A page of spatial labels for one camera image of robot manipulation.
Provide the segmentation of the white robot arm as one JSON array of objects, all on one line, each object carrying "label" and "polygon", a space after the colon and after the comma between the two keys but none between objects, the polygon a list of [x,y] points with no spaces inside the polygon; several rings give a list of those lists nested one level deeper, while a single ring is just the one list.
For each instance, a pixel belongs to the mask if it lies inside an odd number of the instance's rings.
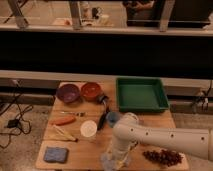
[{"label": "white robot arm", "polygon": [[213,161],[212,129],[143,126],[134,113],[126,113],[113,127],[112,157],[124,159],[134,141]]}]

